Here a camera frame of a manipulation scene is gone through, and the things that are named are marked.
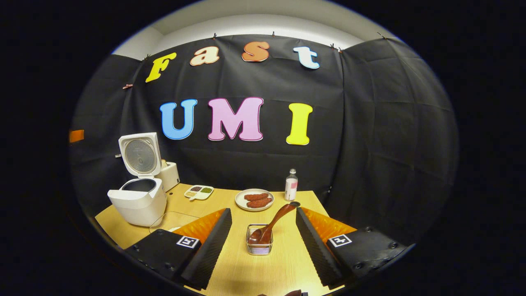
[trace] table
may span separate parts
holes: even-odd
[[[206,200],[184,197],[191,185],[178,184],[166,194],[165,211],[175,211],[196,217],[203,217],[223,208],[230,208],[232,227],[208,283],[206,290],[194,290],[209,296],[239,295],[283,296],[301,289],[309,296],[325,295],[331,291],[321,285],[307,248],[296,227],[296,213],[292,211],[281,218],[272,229],[274,242],[272,251],[266,256],[250,255],[245,235],[252,223],[269,223],[280,207],[289,203],[283,192],[272,192],[274,204],[261,212],[249,212],[238,207],[234,197],[240,191],[214,189]],[[296,201],[310,210],[327,215],[313,191],[298,191]],[[95,219],[106,233],[123,249],[128,248],[149,234],[148,227],[129,224],[109,206]]]

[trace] yellow letter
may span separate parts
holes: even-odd
[[[190,60],[190,65],[199,66],[199,65],[202,65],[203,63],[205,64],[215,63],[219,59],[219,57],[217,56],[218,52],[219,52],[219,48],[215,46],[201,48],[200,50],[195,52],[194,58]]]
[[[175,59],[176,53],[162,56],[154,60],[154,66],[151,68],[150,76],[146,78],[146,82],[150,82],[161,77],[160,71],[164,71],[168,66],[169,60]]]
[[[312,112],[312,107],[307,104],[292,103],[289,105],[289,109],[292,111],[292,127],[290,128],[290,135],[287,137],[287,143],[291,145],[309,144],[307,121]]]

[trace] light blue letter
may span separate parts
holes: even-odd
[[[310,51],[310,48],[308,48],[306,46],[302,46],[302,47],[294,47],[293,50],[298,53],[298,55],[299,55],[299,62],[303,66],[305,66],[307,68],[311,68],[311,69],[317,69],[317,68],[320,67],[320,64],[315,63],[315,62],[312,61],[312,57],[313,56],[318,56],[318,54],[315,53],[315,52]]]
[[[192,133],[194,130],[194,106],[197,105],[197,100],[189,99],[181,102],[181,107],[185,110],[185,125],[178,130],[174,127],[174,109],[177,107],[176,103],[166,103],[159,108],[162,114],[163,133],[172,140],[182,140]]]

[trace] brown food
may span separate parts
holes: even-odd
[[[271,201],[272,201],[271,198],[264,198],[264,199],[261,199],[261,200],[250,201],[250,202],[247,202],[247,207],[253,208],[253,209],[255,209],[255,208],[262,208],[262,207],[266,206]]]
[[[247,194],[245,195],[245,199],[247,201],[257,201],[262,200],[264,198],[268,197],[268,193],[262,193],[262,194]]]

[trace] bottle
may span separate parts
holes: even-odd
[[[290,175],[285,180],[285,200],[293,201],[296,198],[297,189],[298,177],[296,177],[296,170],[290,169]]]

